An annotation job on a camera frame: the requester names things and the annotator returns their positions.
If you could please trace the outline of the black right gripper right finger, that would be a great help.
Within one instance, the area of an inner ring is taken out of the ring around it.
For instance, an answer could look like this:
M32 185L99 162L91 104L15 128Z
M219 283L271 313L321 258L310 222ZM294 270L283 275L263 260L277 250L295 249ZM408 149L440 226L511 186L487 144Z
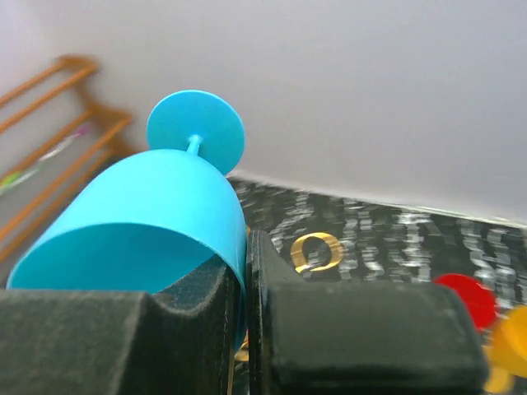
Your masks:
M307 281L249 234L253 394L480 394L489 375L462 299L433 283Z

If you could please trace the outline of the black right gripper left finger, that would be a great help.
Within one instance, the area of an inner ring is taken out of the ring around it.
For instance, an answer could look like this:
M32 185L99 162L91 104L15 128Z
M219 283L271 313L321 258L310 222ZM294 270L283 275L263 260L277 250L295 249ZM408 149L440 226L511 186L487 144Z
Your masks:
M162 292L5 290L4 394L228 394L240 287L212 258Z

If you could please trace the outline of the blue wine glass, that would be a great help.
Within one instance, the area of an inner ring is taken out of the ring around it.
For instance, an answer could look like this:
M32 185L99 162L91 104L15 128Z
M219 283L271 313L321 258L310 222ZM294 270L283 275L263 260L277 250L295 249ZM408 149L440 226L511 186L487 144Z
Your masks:
M151 111L148 149L98 174L18 259L10 290L155 294L209 258L245 280L246 224L227 175L244 124L221 97L177 91Z

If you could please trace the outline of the red wine glass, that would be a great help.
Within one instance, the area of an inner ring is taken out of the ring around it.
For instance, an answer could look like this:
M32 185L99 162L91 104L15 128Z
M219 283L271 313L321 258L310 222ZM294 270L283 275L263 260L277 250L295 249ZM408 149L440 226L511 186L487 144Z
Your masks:
M491 327L497 319L497 302L492 291L471 276L447 273L433 283L453 290L464 302L477 330Z

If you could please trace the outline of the yellow wine glass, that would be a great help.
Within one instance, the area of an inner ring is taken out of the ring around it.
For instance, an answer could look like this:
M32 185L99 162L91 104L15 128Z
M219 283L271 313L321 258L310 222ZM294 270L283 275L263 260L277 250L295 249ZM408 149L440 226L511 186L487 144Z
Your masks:
M490 365L484 391L512 394L516 381L526 379L526 307L515 307L500 318L483 349Z

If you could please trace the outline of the purple capped marker pen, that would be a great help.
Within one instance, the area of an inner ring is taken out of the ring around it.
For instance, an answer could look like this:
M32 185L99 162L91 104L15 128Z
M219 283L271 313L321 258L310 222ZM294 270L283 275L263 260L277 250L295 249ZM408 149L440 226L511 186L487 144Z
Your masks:
M61 151L65 150L71 144L74 143L80 137L83 137L85 134L90 132L91 125L89 123L84 123L81 126L77 127L73 132L67 135L60 143L53 147L50 151L46 152L43 156L38 159L38 162L44 162L58 155Z

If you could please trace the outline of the green capped marker pen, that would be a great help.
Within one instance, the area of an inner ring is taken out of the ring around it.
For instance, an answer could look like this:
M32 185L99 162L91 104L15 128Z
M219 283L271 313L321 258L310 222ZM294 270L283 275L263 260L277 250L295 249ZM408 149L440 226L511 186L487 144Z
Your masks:
M33 175L38 173L38 169L36 170L25 170L25 171L17 171L12 174L9 174L8 176L4 177L1 180L1 187L0 187L0 193L3 195L5 193L8 193L10 190L14 189L16 186L22 184L29 178L31 178Z

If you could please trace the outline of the wooden tiered shelf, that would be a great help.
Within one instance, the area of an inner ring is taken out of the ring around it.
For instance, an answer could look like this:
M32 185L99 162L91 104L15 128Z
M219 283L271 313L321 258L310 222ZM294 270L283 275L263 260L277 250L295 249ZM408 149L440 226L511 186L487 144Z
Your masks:
M5 171L1 180L17 171L41 170L45 161L38 162L38 159L84 123L93 125L98 134L96 141L85 152L1 227L2 262L10 258L24 241L56 215L59 209L80 190L80 187L110 160L123 159L138 152L138 149L126 142L121 135L123 130L133 122L133 115L127 110L103 104L90 92L86 80L99 70L100 64L93 57L65 54L54 60L45 70L1 96L1 106L5 107L54 75L60 72L69 74L64 81L2 121L1 133L7 132L9 128L14 127L68 89L75 91L82 104L80 115Z

